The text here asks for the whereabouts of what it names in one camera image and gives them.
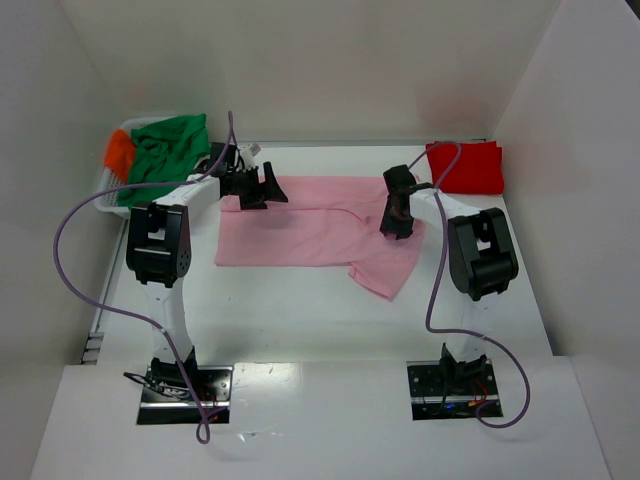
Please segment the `pink t shirt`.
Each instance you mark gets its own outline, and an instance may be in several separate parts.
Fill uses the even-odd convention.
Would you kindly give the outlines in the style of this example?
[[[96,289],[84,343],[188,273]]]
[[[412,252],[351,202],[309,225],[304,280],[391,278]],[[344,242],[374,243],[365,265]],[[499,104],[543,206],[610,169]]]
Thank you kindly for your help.
[[[287,176],[288,200],[243,210],[234,197],[220,202],[215,263],[225,267],[346,266],[362,287],[393,299],[416,267],[425,226],[407,239],[385,236],[380,225],[387,188],[380,177]]]

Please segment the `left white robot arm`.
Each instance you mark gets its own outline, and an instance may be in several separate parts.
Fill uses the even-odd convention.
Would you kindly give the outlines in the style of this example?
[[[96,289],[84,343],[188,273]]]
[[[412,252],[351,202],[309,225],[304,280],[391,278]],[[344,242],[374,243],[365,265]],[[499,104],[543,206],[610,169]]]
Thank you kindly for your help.
[[[148,377],[152,386],[186,391],[199,376],[183,298],[184,277],[192,261],[190,218],[229,196],[249,210],[288,201],[272,165],[256,165],[260,151],[256,143],[226,146],[222,159],[200,161],[185,185],[131,208],[126,263],[143,288],[152,320],[154,353]]]

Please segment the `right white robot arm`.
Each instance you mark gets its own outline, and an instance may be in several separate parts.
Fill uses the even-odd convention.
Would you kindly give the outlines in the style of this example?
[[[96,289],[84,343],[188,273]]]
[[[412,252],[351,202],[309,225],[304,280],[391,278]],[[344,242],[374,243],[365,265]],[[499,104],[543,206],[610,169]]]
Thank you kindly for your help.
[[[444,233],[447,268],[453,285],[468,297],[460,325],[447,337],[439,360],[446,387],[462,388],[478,379],[487,357],[482,345],[490,325],[487,310],[516,278],[519,265],[504,212],[481,210],[419,183],[409,167],[400,165],[383,174],[387,200],[380,232],[404,240],[422,221]]]

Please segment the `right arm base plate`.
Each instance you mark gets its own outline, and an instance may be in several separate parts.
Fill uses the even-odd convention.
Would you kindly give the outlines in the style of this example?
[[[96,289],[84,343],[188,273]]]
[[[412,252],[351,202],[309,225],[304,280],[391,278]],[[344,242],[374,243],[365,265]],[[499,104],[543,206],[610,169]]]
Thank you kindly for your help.
[[[414,421],[473,419],[479,406],[482,417],[503,416],[491,363],[477,379],[457,384],[444,380],[436,361],[408,362],[406,369]]]

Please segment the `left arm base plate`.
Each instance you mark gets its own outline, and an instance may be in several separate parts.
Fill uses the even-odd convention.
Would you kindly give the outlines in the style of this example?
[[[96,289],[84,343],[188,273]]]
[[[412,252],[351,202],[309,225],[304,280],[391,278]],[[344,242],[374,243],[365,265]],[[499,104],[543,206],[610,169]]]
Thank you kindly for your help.
[[[230,421],[232,374],[231,366],[206,367],[193,380],[210,425],[228,424]],[[199,423],[200,413],[184,384],[153,379],[151,369],[144,376],[131,374],[129,378],[142,386],[137,425]]]

